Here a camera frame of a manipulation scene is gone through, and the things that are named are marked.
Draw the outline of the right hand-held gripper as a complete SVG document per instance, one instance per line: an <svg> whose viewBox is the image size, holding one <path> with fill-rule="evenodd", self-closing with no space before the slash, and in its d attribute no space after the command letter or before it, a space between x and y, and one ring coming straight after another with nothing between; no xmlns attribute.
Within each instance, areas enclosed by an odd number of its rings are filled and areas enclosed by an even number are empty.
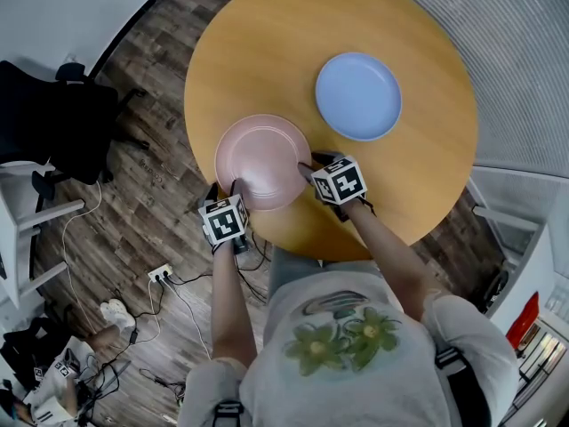
<svg viewBox="0 0 569 427"><path fill-rule="evenodd" d="M375 214L373 205L366 198L368 188L359 164L352 156L325 150L312 151L311 156L321 168L314 171L311 165L299 162L298 171L307 183L315 187L317 198L330 206L341 222L349 220L341 206L353 199Z"/></svg>

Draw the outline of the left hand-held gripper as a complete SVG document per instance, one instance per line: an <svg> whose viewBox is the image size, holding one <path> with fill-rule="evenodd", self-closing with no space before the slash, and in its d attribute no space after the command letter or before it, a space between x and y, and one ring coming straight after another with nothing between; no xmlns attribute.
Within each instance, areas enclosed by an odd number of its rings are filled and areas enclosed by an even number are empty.
<svg viewBox="0 0 569 427"><path fill-rule="evenodd" d="M244 181L237 178L232 181L229 195L219 199L219 187L215 182L210 185L198 208L203 220L203 233L210 244L212 253L224 243L230 243L233 254L241 254L248 250L246 229L249 222L249 214L245 208Z"/></svg>

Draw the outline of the pink big plate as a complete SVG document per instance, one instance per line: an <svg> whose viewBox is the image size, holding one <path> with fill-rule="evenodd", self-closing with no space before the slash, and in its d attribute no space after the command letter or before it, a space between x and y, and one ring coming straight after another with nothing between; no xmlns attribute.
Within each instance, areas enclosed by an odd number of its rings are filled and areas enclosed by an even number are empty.
<svg viewBox="0 0 569 427"><path fill-rule="evenodd" d="M250 211L273 211L290 205L306 188L298 164L311 162L302 131L289 120L270 114L244 117L220 138L215 153L216 179L225 192L244 184Z"/></svg>

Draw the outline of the blue big plate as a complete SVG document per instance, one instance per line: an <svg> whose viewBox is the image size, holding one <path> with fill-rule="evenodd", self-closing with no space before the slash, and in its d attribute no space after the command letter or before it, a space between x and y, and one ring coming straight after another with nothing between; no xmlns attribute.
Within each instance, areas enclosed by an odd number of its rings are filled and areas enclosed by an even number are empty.
<svg viewBox="0 0 569 427"><path fill-rule="evenodd" d="M373 56L341 53L325 63L315 85L317 109L338 134L352 141L375 141L400 118L403 98L391 70Z"/></svg>

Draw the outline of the person's left forearm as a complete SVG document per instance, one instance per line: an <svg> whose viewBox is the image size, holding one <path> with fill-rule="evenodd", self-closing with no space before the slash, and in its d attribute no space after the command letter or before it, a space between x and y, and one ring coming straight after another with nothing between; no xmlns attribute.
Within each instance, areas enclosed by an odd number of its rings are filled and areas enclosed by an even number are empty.
<svg viewBox="0 0 569 427"><path fill-rule="evenodd" d="M214 358L232 358L249 367L257 357L252 323L230 241L222 243L213 255L211 336Z"/></svg>

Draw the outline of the person's right forearm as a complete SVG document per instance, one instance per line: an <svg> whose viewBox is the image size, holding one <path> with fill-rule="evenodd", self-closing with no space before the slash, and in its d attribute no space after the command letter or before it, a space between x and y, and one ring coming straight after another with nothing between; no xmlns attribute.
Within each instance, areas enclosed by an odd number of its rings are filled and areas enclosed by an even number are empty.
<svg viewBox="0 0 569 427"><path fill-rule="evenodd" d="M448 295L434 273L413 249L393 233L366 205L350 200L342 210L353 223L404 312L421 322L431 294Z"/></svg>

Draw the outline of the white power strip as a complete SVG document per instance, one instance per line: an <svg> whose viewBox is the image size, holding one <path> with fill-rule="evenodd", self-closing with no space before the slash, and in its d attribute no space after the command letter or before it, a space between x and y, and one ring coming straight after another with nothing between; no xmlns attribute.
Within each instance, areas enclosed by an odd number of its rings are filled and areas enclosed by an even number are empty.
<svg viewBox="0 0 569 427"><path fill-rule="evenodd" d="M157 281L164 281L168 279L173 274L172 266L168 263L159 266L156 269L151 270L148 273L148 278L152 283Z"/></svg>

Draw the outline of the black office chair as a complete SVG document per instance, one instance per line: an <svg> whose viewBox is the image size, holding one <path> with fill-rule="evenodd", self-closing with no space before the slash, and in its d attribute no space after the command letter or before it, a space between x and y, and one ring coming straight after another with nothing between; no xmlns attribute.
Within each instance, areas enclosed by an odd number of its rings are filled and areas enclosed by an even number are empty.
<svg viewBox="0 0 569 427"><path fill-rule="evenodd" d="M112 141L149 148L117 122L129 101L146 92L132 89L120 98L84 70L80 63L67 63L48 82L0 61L0 165L50 163L64 178L93 185L99 178L113 179L107 165Z"/></svg>

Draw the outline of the grey metal door bar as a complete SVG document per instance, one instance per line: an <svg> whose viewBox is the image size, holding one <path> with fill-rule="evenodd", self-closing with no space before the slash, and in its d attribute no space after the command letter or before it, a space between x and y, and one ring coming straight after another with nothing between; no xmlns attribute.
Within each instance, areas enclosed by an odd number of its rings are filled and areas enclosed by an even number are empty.
<svg viewBox="0 0 569 427"><path fill-rule="evenodd" d="M472 212L474 215L478 217L482 217L490 221L501 223L518 230L535 232L540 228L540 224L536 222L531 222L526 219L516 217L514 215L498 212L492 209L481 207L479 205L474 206Z"/></svg>

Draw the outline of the round wooden table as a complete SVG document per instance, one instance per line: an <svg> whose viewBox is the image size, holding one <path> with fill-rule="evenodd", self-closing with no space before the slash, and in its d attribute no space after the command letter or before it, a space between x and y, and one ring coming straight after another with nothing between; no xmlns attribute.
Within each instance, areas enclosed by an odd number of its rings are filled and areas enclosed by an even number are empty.
<svg viewBox="0 0 569 427"><path fill-rule="evenodd" d="M477 99L477 162L569 178L569 0L413 0Z"/></svg>

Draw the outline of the person's grey flower-print shirt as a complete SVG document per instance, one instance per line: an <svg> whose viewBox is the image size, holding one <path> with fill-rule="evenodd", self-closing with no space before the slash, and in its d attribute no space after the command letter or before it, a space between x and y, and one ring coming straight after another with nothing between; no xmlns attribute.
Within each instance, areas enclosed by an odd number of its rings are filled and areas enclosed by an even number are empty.
<svg viewBox="0 0 569 427"><path fill-rule="evenodd" d="M407 316L372 262L322 263L276 248L263 347L249 367L214 358L192 369L179 427L461 427L437 366L457 350L497 427L516 395L515 353L470 302L431 294Z"/></svg>

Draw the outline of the black bag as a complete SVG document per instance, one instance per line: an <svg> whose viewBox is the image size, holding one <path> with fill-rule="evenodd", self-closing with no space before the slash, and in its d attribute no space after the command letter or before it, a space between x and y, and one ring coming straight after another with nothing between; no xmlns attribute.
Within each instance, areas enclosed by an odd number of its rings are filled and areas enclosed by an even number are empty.
<svg viewBox="0 0 569 427"><path fill-rule="evenodd" d="M34 318L25 330L4 334L0 355L26 391L39 385L35 370L44 374L64 350L71 334L49 318Z"/></svg>

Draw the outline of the red hanging cloth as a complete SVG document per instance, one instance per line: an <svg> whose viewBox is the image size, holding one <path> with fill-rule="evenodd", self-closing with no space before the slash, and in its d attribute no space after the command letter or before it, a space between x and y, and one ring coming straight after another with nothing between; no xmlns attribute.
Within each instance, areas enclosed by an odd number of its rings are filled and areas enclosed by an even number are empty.
<svg viewBox="0 0 569 427"><path fill-rule="evenodd" d="M539 316L539 293L535 292L506 333L510 345L516 349Z"/></svg>

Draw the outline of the white desk frame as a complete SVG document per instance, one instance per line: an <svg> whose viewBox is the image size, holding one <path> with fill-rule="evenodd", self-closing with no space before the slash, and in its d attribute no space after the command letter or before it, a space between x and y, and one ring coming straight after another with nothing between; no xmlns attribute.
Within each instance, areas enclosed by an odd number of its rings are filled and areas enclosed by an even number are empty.
<svg viewBox="0 0 569 427"><path fill-rule="evenodd" d="M32 174L52 172L50 164L9 162L0 164L0 287L15 308L20 299L31 294L68 268L60 262L37 278L29 276L33 265L32 238L40 225L84 207L82 199L70 201L38 212L39 194L32 185Z"/></svg>

